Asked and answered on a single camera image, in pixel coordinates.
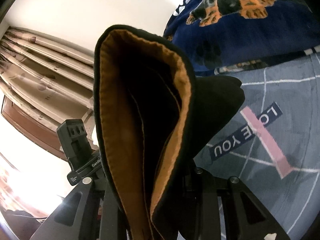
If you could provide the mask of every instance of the white line pattern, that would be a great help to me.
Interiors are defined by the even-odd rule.
[[[264,82],[263,82],[263,83],[264,83],[264,89],[263,89],[262,106],[261,106],[261,111],[260,111],[261,113],[263,112],[264,102],[265,102],[266,94],[267,94],[266,68],[263,70],[263,79],[264,79]],[[241,170],[241,172],[240,172],[240,174],[239,174],[239,178],[242,176],[242,173],[244,172],[244,169],[245,169],[245,167],[247,166],[247,163],[248,163],[248,161],[249,161],[249,158],[250,158],[250,155],[251,155],[251,152],[252,152],[252,149],[253,149],[253,145],[254,145],[256,139],[257,139],[257,137],[255,136],[255,137],[253,138],[253,142],[252,142],[252,144],[251,144],[251,146],[250,146],[250,150],[249,150],[249,153],[248,153],[248,155],[247,155],[247,157],[246,157],[246,160],[245,160],[245,162],[244,162],[244,165],[243,165],[243,167],[242,167],[242,170]]]
[[[236,153],[236,152],[229,152],[229,153],[232,154],[232,155],[234,155],[234,156],[243,158],[243,159],[246,159],[246,158],[247,158],[246,155],[242,155],[242,154],[239,154],[239,153]],[[252,157],[249,157],[248,159],[249,159],[250,161],[253,161],[253,162],[256,162],[256,163],[260,163],[260,164],[263,164],[263,165],[275,167],[275,165],[274,165],[272,162],[267,162],[267,161],[263,161],[263,160],[256,159],[256,158],[252,158]],[[317,173],[317,172],[320,172],[320,169],[309,169],[309,168],[298,168],[298,167],[293,167],[293,170],[294,170],[294,171],[300,171],[300,172],[307,172],[307,173]]]
[[[308,77],[303,79],[279,79],[279,80],[269,80],[267,84],[277,84],[277,83],[300,83],[305,81],[310,81],[316,78],[320,78],[320,75],[315,75],[314,77]],[[250,82],[250,83],[243,83],[243,86],[250,86],[250,85],[263,85],[264,82]]]
[[[316,54],[316,58],[317,58],[317,60],[318,60],[318,62],[319,62],[319,64],[320,64],[320,60],[319,60],[319,58],[318,58],[318,55]]]
[[[291,227],[289,228],[289,230],[287,231],[287,234],[290,233],[290,231],[292,230],[292,228],[294,228],[295,224],[297,223],[297,221],[298,221],[299,218],[301,217],[303,211],[305,210],[306,206],[308,205],[309,200],[310,200],[310,198],[311,198],[311,195],[312,195],[312,193],[313,193],[313,190],[315,189],[315,186],[316,186],[316,184],[317,184],[318,178],[319,178],[319,172],[317,173],[315,182],[314,182],[313,185],[312,185],[312,188],[311,188],[311,190],[310,190],[310,193],[309,193],[309,196],[308,196],[308,199],[307,199],[306,203],[304,204],[304,206],[303,206],[300,214],[298,215],[298,217],[296,218],[296,220],[294,221],[294,223],[292,224],[292,226],[291,226]]]

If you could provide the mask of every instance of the dog illustration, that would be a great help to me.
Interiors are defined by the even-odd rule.
[[[215,24],[219,19],[231,13],[239,13],[246,19],[262,19],[268,16],[267,6],[272,6],[276,0],[202,0],[190,12],[187,24],[200,19],[199,26]]]

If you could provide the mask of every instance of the pink stripe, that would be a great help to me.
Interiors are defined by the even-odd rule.
[[[246,106],[241,111],[241,114],[248,122],[248,125],[252,129],[253,133],[256,134],[260,139],[262,145],[264,146],[273,163],[275,164],[281,179],[283,179],[293,170],[293,168],[288,163],[287,158],[284,156],[282,150],[279,148],[275,139],[263,126],[263,123],[257,119],[255,114],[248,106]]]

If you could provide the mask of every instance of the gray fabric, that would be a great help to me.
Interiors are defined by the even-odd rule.
[[[245,106],[259,115],[273,102],[282,115],[266,129],[294,170],[280,178],[254,136],[212,161],[212,147],[246,124],[240,113],[195,157],[197,166],[222,178],[238,176],[268,208],[292,240],[300,239],[320,210],[320,53],[270,68],[233,73],[243,85]]]

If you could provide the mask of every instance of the black fabric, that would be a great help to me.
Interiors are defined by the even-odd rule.
[[[95,50],[95,84],[94,84],[94,111],[97,137],[100,145],[102,165],[106,176],[113,188],[114,194],[121,202],[112,182],[108,169],[100,123],[100,47],[112,30],[125,29],[132,34],[163,44],[169,50],[178,54],[185,65],[191,85],[191,97],[188,113],[185,118],[185,127],[182,134],[182,143],[178,158],[165,191],[151,217],[157,230],[153,230],[155,239],[175,240],[178,230],[183,230],[179,214],[193,214],[194,205],[184,203],[182,199],[182,175],[186,164],[201,150],[202,147],[229,122],[244,101],[244,93],[240,89],[241,82],[232,77],[213,76],[195,78],[192,65],[188,58],[172,43],[162,37],[152,35],[143,30],[116,25],[110,27],[100,37]],[[154,186],[155,175],[161,161],[161,155],[170,138],[170,134],[177,124],[181,107],[181,98],[173,84],[170,67],[156,60],[152,55],[143,55],[139,48],[124,47],[123,60],[119,63],[120,77],[125,84],[128,94],[131,95],[130,104],[136,109],[135,115],[140,117],[144,136],[144,189],[148,214],[150,215],[150,200]],[[192,223],[189,216],[185,218]]]

